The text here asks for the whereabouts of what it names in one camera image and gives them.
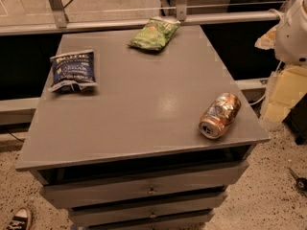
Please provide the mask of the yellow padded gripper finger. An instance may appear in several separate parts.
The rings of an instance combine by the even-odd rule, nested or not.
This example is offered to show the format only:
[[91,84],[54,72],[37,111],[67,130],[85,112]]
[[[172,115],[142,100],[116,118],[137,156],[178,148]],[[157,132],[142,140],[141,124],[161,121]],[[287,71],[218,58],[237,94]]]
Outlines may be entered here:
[[280,123],[307,93],[307,67],[287,65],[274,80],[262,117]]

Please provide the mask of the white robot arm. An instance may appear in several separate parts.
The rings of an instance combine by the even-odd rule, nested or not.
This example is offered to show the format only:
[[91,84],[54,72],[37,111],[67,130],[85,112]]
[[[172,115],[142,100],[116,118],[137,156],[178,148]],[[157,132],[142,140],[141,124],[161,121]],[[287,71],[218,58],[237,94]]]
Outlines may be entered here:
[[295,0],[280,19],[275,33],[275,57],[285,69],[268,85],[263,119],[281,123],[307,93],[307,0]]

